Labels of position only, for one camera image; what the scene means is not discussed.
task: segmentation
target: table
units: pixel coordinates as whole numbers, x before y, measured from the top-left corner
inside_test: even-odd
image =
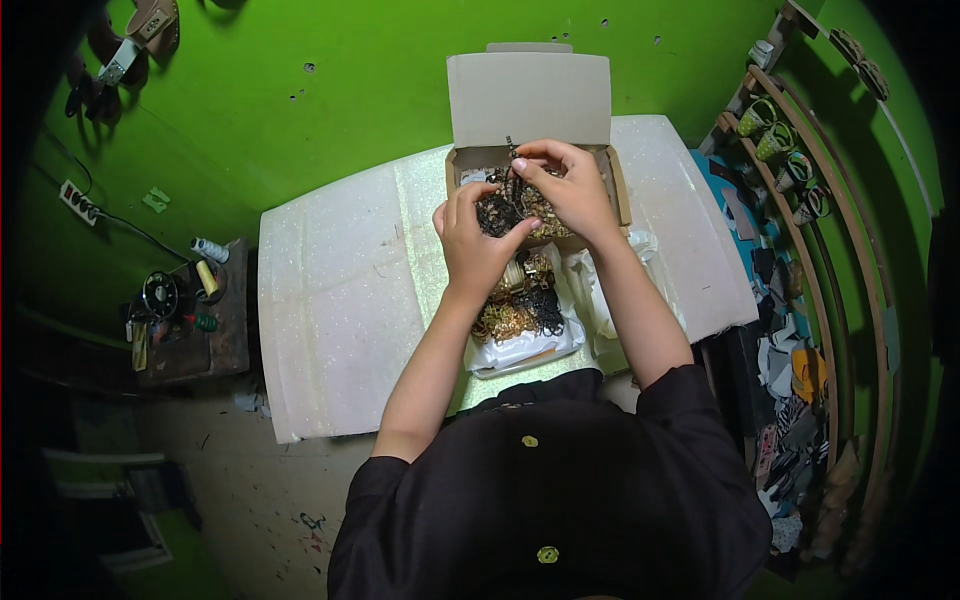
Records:
[[[229,260],[222,265],[227,270],[227,290],[217,303],[207,306],[197,303],[197,314],[206,314],[217,320],[216,331],[194,328],[176,341],[162,344],[149,342],[147,368],[137,374],[141,387],[154,387],[192,379],[219,377],[250,368],[250,348],[247,341],[247,265],[250,242],[239,238],[227,244]],[[172,275],[190,279],[187,265],[177,268]]]

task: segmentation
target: white thread spool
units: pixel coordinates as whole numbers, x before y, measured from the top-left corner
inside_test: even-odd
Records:
[[[214,244],[210,240],[203,239],[202,237],[195,237],[190,240],[190,250],[196,252],[203,258],[216,260],[220,264],[224,264],[230,258],[229,250],[220,244]]]

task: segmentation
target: thread spool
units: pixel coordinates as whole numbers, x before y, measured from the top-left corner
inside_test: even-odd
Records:
[[[214,244],[210,240],[203,239],[202,237],[195,237],[190,240],[190,250],[196,252],[203,258],[215,260],[220,264],[224,264],[230,258],[229,250],[220,244]]]
[[[206,294],[213,296],[219,286],[217,285],[217,280],[213,278],[213,274],[210,272],[210,268],[206,265],[205,260],[197,261],[197,275],[200,276],[200,283],[204,285]]]

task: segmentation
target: hand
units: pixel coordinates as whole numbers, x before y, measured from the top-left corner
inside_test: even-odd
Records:
[[[555,139],[527,142],[516,152],[525,158],[514,159],[514,171],[543,194],[567,228],[592,246],[611,235],[622,237],[591,153]],[[541,167],[546,164],[564,173],[564,178],[544,171]]]
[[[444,245],[450,275],[444,296],[469,305],[471,310],[480,310],[520,243],[543,225],[540,219],[531,218],[516,224],[501,238],[484,235],[477,223],[475,204],[496,189],[489,183],[468,183],[450,194],[433,213],[433,227]]]

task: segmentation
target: dirty floor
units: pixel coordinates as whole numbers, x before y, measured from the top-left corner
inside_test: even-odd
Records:
[[[630,379],[601,394],[634,412]],[[261,412],[217,393],[148,402],[134,419],[140,451],[187,465],[204,541],[238,598],[326,598],[347,489],[373,434],[277,445]]]

